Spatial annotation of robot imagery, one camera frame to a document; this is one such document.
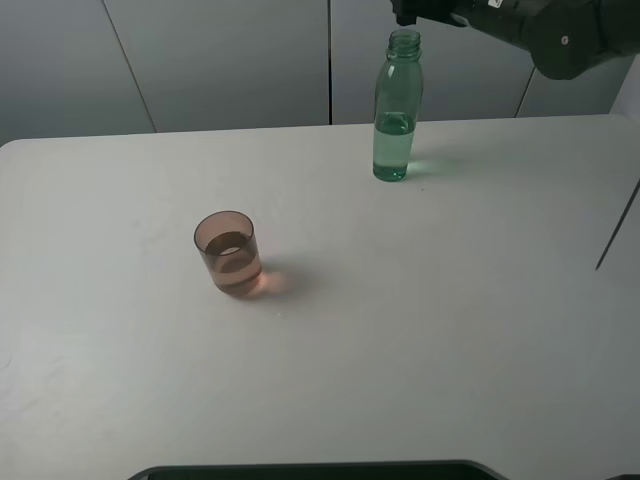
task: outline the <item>green bottle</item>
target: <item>green bottle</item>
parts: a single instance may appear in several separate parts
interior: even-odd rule
[[[420,34],[396,30],[376,83],[373,174],[397,182],[407,174],[413,131],[422,100]]]

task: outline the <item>water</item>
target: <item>water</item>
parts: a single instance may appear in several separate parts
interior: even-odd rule
[[[226,232],[211,240],[204,253],[213,281],[224,293],[242,297],[257,286],[262,264],[255,240]]]
[[[387,112],[376,118],[373,137],[373,174],[385,182],[407,175],[416,124],[402,112]]]

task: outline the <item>panel seam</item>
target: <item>panel seam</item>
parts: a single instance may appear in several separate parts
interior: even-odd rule
[[[111,24],[111,28],[113,29],[113,33],[116,36],[116,40],[118,40],[118,45],[120,46],[120,51],[122,51],[122,55],[124,56],[125,62],[127,62],[127,67],[129,68],[129,72],[131,73],[131,77],[133,78],[133,83],[136,86],[136,90],[138,90],[138,95],[140,95],[140,99],[142,100],[142,105],[144,106],[144,110],[147,113],[147,117],[149,118],[149,122],[151,122],[151,126],[153,127],[154,133],[158,133],[158,128],[156,127],[155,122],[153,121],[153,117],[151,116],[151,112],[149,111],[149,106],[147,105],[147,101],[144,99],[144,95],[142,94],[142,90],[140,89],[140,84],[138,83],[138,79],[136,78],[135,73],[133,72],[133,68],[131,67],[131,62],[129,62],[129,57],[127,57],[127,52],[122,45],[122,41],[120,40],[120,35],[118,35],[118,30],[116,29],[115,24],[113,23],[113,18],[111,18],[111,13],[109,12],[109,7],[105,3],[105,0],[100,0],[102,6],[104,7],[104,11],[107,14],[107,18],[109,19],[109,23]]]
[[[329,76],[329,125],[333,125],[333,74],[331,71],[331,0],[327,0],[327,65]]]

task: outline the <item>bottle neck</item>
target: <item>bottle neck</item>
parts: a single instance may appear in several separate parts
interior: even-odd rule
[[[396,30],[389,37],[387,59],[392,62],[416,62],[420,58],[420,34],[415,30]]]

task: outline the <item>green liquid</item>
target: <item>green liquid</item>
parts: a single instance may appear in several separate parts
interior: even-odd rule
[[[388,112],[376,118],[373,137],[373,174],[385,182],[407,175],[416,124],[409,115]]]

